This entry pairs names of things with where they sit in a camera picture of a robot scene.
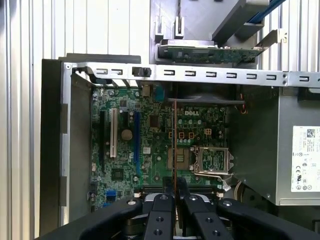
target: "green circuit board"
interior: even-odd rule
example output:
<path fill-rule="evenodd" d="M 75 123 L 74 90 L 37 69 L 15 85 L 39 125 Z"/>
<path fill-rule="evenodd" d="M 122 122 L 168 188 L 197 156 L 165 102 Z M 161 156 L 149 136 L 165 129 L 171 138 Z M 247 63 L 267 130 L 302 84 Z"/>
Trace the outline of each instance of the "green circuit board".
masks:
<path fill-rule="evenodd" d="M 135 188 L 161 187 L 162 178 L 172 176 L 172 103 L 156 101 L 152 91 L 142 95 L 139 88 L 96 88 L 92 93 L 91 184 L 96 195 L 91 206 L 95 209 L 132 196 Z M 117 112 L 116 157 L 110 157 L 111 109 Z M 224 107 L 215 105 L 178 105 L 177 175 L 189 185 L 222 188 L 216 178 L 194 175 L 189 166 L 195 160 L 193 146 L 226 146 L 225 114 Z M 223 157 L 209 159 L 217 170 L 223 169 Z"/>

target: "white pci slot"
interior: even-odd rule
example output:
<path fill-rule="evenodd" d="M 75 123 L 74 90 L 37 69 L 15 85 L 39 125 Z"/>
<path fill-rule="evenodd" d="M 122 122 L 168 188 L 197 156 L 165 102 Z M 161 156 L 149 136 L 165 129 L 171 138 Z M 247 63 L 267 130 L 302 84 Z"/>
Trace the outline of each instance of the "white pci slot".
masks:
<path fill-rule="evenodd" d="M 110 138 L 110 158 L 117 157 L 118 143 L 118 109 L 111 108 L 111 138 Z"/>

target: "metal rail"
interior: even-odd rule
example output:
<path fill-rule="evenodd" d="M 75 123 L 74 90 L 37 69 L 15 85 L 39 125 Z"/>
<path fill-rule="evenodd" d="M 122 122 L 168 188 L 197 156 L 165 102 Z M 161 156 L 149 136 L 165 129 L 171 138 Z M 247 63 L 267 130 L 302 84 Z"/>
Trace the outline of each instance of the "metal rail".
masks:
<path fill-rule="evenodd" d="M 319 72 L 100 62 L 64 63 L 64 67 L 88 69 L 99 79 L 320 88 Z M 148 76 L 137 76 L 137 69 L 148 70 Z"/>

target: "power supply label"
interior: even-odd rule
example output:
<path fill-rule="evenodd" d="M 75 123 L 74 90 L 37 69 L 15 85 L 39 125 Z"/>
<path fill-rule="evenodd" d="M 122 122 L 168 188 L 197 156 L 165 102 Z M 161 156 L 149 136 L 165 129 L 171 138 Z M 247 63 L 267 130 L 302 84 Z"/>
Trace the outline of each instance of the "power supply label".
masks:
<path fill-rule="evenodd" d="M 293 126 L 291 192 L 320 192 L 320 126 Z"/>

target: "pcie slot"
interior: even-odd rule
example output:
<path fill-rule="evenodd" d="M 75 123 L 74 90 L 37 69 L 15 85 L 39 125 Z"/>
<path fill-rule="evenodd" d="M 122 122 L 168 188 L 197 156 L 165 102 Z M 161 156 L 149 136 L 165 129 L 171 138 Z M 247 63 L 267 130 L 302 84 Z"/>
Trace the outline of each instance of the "pcie slot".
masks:
<path fill-rule="evenodd" d="M 105 119 L 106 112 L 101 111 L 99 122 L 99 164 L 103 170 L 105 169 Z"/>
<path fill-rule="evenodd" d="M 140 112 L 134 113 L 134 148 L 133 148 L 133 162 L 135 164 L 135 173 L 140 176 Z"/>
<path fill-rule="evenodd" d="M 111 135 L 110 135 L 110 158 L 117 157 L 117 143 L 118 143 L 118 109 L 111 108 Z"/>

